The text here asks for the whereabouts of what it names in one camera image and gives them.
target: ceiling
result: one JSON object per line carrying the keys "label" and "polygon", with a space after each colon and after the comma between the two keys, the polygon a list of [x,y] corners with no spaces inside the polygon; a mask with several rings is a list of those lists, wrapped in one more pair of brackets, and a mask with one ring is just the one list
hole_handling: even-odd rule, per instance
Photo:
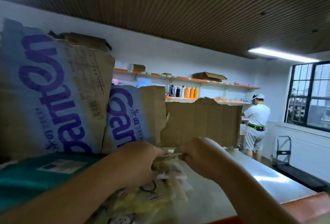
{"label": "ceiling", "polygon": [[8,1],[246,58],[330,50],[330,0]]}

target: orange bottle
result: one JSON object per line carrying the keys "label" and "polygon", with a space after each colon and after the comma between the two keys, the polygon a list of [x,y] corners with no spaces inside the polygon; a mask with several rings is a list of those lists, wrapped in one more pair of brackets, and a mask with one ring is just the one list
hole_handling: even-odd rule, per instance
{"label": "orange bottle", "polygon": [[195,90],[194,90],[194,98],[197,99],[197,97],[198,97],[198,89],[195,88]]}
{"label": "orange bottle", "polygon": [[184,98],[189,98],[189,89],[188,87],[184,90]]}
{"label": "orange bottle", "polygon": [[194,98],[194,88],[193,87],[190,89],[189,98]]}

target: ceiling light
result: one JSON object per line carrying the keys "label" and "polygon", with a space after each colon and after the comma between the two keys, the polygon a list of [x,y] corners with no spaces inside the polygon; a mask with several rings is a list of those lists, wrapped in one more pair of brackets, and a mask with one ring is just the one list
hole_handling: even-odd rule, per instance
{"label": "ceiling light", "polygon": [[266,48],[253,48],[248,51],[253,52],[253,53],[263,54],[263,55],[276,56],[279,58],[284,58],[284,59],[297,61],[297,62],[310,63],[310,62],[319,62],[320,61],[320,60],[317,60],[314,58],[304,57],[301,55],[292,55],[292,54],[284,53],[284,52],[280,52],[280,51],[272,51],[272,50],[266,49]]}

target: hand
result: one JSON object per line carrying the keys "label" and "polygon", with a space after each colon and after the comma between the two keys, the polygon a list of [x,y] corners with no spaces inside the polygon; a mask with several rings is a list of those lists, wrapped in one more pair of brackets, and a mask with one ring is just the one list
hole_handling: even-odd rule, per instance
{"label": "hand", "polygon": [[156,157],[167,154],[167,150],[155,147],[144,141],[127,143],[112,156],[110,166],[116,166],[116,178],[119,178],[118,189],[130,186],[141,186],[151,182],[158,173],[151,170]]}
{"label": "hand", "polygon": [[219,173],[221,158],[227,152],[215,141],[209,138],[195,137],[178,147],[175,153],[183,153],[180,159],[201,176],[215,180]]}

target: white cap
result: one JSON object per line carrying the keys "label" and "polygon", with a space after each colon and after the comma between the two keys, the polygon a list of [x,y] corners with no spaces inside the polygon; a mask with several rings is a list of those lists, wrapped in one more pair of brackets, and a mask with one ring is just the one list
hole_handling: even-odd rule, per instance
{"label": "white cap", "polygon": [[254,99],[265,99],[265,96],[263,94],[255,94],[251,101],[253,101]]}

